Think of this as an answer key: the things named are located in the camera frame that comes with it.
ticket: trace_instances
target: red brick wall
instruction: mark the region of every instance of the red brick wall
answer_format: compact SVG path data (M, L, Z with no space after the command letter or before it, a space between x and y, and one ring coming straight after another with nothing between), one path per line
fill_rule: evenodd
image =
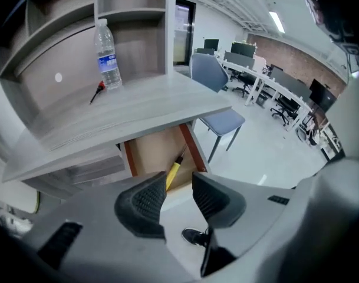
M249 35L248 43L256 43L256 54L267 60L267 65L275 64L287 74L311 85L313 79L330 87L330 92L338 97L345 89L345 83L325 65L310 55L270 38Z

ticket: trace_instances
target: plastic water bottle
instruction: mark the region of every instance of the plastic water bottle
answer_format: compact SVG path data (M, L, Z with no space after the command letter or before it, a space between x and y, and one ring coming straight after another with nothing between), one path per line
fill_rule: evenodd
M121 77L116 63L114 37L107 27L107 19L99 19L95 26L95 48L98 55L98 67L106 89L121 85Z

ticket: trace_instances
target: fluorescent light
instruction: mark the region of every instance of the fluorescent light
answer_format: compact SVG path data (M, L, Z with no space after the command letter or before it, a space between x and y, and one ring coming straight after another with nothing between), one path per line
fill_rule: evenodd
M284 34L285 31L284 31L283 25L281 24L278 14L276 12L269 12L269 14L271 15L272 19L274 19L274 22L275 22L276 26L278 27L279 32L282 32Z
M359 70L351 73L352 78L358 78L359 77Z

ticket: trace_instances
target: white desk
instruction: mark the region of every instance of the white desk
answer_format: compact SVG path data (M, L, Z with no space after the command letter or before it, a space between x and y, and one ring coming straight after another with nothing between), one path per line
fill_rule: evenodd
M291 131L292 129L296 129L304 120L304 118L307 116L307 114L309 112L312 112L312 109L308 106L308 104L306 102L304 102L302 100L302 98L296 96L294 93L290 92L287 88L285 88L284 86L281 86L279 83L275 82L275 79L270 79L270 77L268 77L265 74L262 73L257 73L254 70L251 70L249 68L246 68L244 66L241 65L237 65L235 63L231 63L231 62L227 62L227 61L221 61L221 66L225 66L228 67L230 69L234 69L236 71L240 71L242 73L249 73L251 75L254 75L256 77L254 85L252 86L252 89L250 91L249 97L246 100L245 105L247 106L250 101L252 100L252 96L254 91L256 90L259 80L262 81L261 86L258 89L258 93L254 98L254 103L256 102L256 99L259 97L260 93L262 92L262 89L264 87L265 84L267 84L268 86L270 86L271 88L273 88L276 92L274 94L274 96L272 97L272 100L275 100L276 97L278 96L278 94L280 93L282 96L285 96L286 98L290 99L290 100L294 100L297 104L299 104L300 108L297 112L297 117L294 119L294 121L288 125L288 127L286 128L287 131Z

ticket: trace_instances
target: black shoe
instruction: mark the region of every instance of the black shoe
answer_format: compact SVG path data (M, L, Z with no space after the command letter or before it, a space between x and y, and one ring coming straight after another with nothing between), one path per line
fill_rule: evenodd
M182 231L182 237L191 244L207 247L208 234L197 229L187 228Z

